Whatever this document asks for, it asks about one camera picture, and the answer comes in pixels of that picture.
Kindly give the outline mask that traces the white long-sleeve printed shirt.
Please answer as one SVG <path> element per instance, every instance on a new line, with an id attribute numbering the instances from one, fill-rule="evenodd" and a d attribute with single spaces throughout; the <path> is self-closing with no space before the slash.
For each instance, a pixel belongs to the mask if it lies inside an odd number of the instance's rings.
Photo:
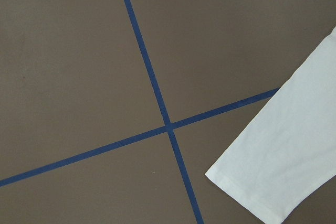
<path id="1" fill-rule="evenodd" d="M 206 172 L 264 223 L 282 223 L 335 176 L 335 33 Z"/>

